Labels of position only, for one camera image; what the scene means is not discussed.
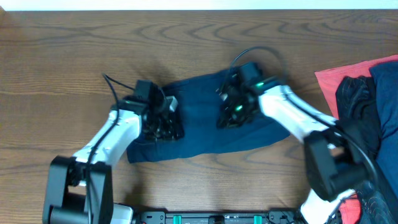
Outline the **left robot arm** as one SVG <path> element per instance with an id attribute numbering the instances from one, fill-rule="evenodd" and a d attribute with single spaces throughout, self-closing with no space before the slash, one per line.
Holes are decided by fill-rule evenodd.
<path id="1" fill-rule="evenodd" d="M 134 210 L 113 200 L 112 170 L 140 135 L 151 141 L 183 137 L 178 101 L 149 80 L 116 98 L 102 128 L 71 157 L 50 163 L 43 223 L 132 223 Z"/>

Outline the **navy blue shorts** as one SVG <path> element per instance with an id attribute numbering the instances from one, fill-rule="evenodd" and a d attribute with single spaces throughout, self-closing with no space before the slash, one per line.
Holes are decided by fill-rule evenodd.
<path id="1" fill-rule="evenodd" d="M 254 121 L 238 128 L 218 129 L 222 100 L 216 93 L 226 70 L 163 86 L 167 96 L 178 101 L 184 136 L 176 141 L 147 140 L 141 134 L 127 147 L 130 163 L 159 162 L 194 157 L 200 154 L 222 154 L 270 146 L 289 136 L 278 122 L 259 113 Z"/>

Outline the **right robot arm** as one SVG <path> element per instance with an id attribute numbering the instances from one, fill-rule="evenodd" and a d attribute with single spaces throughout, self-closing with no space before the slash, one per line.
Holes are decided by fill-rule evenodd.
<path id="1" fill-rule="evenodd" d="M 299 98 L 277 77 L 265 77 L 254 62 L 229 67 L 218 89 L 223 100 L 218 128 L 235 128 L 258 113 L 273 119 L 302 144 L 311 191 L 300 208 L 304 223 L 333 223 L 339 206 L 366 180 L 378 176 L 360 142 L 355 121 L 338 121 Z"/>

